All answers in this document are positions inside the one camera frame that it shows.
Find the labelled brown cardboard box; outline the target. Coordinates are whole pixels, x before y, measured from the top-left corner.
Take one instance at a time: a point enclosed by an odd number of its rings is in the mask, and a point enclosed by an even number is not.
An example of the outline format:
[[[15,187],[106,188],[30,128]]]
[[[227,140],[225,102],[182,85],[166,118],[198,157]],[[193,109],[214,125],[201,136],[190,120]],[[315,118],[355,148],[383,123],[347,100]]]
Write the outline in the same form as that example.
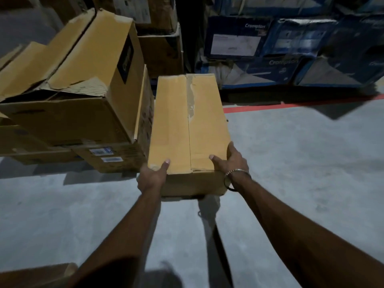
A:
[[[46,145],[23,148],[23,155],[73,152],[100,173],[138,172],[147,161],[154,106],[147,65],[134,85],[117,88],[104,96],[34,91],[24,101],[3,101],[0,112]]]

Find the taped brown cardboard box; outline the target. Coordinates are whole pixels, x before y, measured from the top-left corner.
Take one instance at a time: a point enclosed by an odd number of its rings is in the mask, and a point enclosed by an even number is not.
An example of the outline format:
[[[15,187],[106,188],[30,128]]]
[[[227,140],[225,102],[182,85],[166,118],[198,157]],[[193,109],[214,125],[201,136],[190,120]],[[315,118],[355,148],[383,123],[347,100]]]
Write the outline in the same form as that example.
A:
[[[170,159],[162,197],[224,195],[224,174],[209,155],[226,160],[230,141],[214,74],[158,78],[148,167]]]

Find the dark brown cardboard box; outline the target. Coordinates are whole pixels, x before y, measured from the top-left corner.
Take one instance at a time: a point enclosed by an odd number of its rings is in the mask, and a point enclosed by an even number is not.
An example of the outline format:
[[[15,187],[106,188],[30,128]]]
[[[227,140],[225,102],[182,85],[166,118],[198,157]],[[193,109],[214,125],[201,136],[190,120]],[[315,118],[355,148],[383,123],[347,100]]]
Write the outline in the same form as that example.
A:
[[[175,33],[139,37],[150,79],[184,74],[184,50],[180,23]]]

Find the stack of blue printed boxes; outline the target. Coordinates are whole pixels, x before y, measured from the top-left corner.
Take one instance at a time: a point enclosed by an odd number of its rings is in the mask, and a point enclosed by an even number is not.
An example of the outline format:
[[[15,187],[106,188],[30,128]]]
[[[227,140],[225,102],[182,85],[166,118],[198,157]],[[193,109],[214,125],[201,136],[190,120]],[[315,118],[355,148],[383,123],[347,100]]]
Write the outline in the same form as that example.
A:
[[[384,76],[384,0],[204,0],[195,72],[220,89]]]

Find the silver metal bangle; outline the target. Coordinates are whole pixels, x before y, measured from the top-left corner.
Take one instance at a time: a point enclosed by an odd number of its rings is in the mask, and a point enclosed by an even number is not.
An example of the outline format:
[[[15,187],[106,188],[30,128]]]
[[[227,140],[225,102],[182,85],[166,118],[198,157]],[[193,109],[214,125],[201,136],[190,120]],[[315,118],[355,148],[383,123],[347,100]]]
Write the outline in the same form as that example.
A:
[[[226,173],[224,175],[223,184],[224,184],[224,186],[225,186],[225,188],[227,190],[230,190],[232,192],[237,192],[237,190],[230,187],[230,185],[232,185],[232,181],[230,179],[230,176],[233,175],[236,172],[240,172],[240,173],[246,174],[248,177],[250,177],[252,179],[251,174],[248,171],[244,170],[244,169],[233,169],[233,170],[229,171],[228,173]]]

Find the person's right forearm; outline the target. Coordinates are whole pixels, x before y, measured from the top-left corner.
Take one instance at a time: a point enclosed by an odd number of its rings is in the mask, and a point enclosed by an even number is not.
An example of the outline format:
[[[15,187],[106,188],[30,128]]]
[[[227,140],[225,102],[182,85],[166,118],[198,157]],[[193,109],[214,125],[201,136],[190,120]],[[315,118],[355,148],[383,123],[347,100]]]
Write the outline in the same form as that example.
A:
[[[384,288],[384,264],[297,212],[249,175],[229,176],[303,288]]]

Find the brown box with white label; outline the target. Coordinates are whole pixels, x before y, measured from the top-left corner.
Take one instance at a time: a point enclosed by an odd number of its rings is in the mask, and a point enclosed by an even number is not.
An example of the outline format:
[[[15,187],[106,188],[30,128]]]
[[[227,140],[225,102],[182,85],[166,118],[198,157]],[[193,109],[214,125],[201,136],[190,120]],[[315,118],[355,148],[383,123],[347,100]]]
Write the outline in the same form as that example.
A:
[[[139,36],[168,35],[177,30],[175,0],[93,0],[97,9],[132,18]]]

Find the flat cardboard piece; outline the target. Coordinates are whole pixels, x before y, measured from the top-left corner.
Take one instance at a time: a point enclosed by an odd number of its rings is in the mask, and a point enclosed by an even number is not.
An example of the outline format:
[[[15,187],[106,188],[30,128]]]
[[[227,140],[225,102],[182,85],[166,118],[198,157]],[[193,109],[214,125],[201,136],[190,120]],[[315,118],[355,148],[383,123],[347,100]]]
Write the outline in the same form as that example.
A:
[[[0,288],[65,288],[77,270],[76,263],[62,263],[0,272]]]

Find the large torn open cardboard box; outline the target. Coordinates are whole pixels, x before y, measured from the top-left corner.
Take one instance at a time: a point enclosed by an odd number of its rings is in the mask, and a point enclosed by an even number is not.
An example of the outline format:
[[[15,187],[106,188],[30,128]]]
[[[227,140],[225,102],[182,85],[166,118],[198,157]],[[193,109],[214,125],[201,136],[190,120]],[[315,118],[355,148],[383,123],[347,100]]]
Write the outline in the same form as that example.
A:
[[[0,113],[51,147],[132,143],[144,69],[133,19],[89,9],[0,71]]]

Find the person's left hand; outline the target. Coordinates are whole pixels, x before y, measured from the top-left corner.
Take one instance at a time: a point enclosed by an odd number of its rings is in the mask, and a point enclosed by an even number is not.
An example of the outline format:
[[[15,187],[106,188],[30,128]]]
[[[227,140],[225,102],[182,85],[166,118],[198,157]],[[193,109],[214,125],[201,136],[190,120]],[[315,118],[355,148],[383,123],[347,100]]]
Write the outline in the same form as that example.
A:
[[[143,164],[137,177],[138,189],[142,193],[150,193],[156,197],[161,197],[161,189],[166,182],[166,176],[160,174],[158,170],[150,169],[147,164]]]

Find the person's left forearm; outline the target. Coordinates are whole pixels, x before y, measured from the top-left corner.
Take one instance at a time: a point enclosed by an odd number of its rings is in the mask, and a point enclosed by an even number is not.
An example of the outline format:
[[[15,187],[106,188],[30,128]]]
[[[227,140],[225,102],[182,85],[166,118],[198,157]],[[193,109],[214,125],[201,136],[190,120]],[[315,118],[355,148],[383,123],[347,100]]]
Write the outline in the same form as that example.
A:
[[[133,288],[160,208],[160,189],[144,189],[129,212],[71,276],[66,288]]]

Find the person's right hand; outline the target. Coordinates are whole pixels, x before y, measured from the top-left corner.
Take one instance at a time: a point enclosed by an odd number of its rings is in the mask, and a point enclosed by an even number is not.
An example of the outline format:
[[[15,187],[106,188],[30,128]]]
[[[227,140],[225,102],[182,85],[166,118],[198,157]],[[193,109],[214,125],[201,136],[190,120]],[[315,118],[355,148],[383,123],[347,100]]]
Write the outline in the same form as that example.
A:
[[[244,170],[249,172],[249,167],[248,167],[248,164],[247,164],[247,160],[236,149],[236,147],[234,146],[233,141],[231,141],[228,144],[228,147],[227,147],[227,159],[226,160],[228,161],[229,171],[231,171],[233,169],[244,169]],[[220,171],[220,172],[222,172],[225,175],[229,171]],[[243,173],[240,173],[240,172],[236,172],[236,173],[234,173],[233,175],[230,176],[230,179],[232,181],[233,186],[236,183],[240,182],[240,180],[242,180],[244,178],[250,178],[250,177],[248,177],[246,174],[243,174]]]

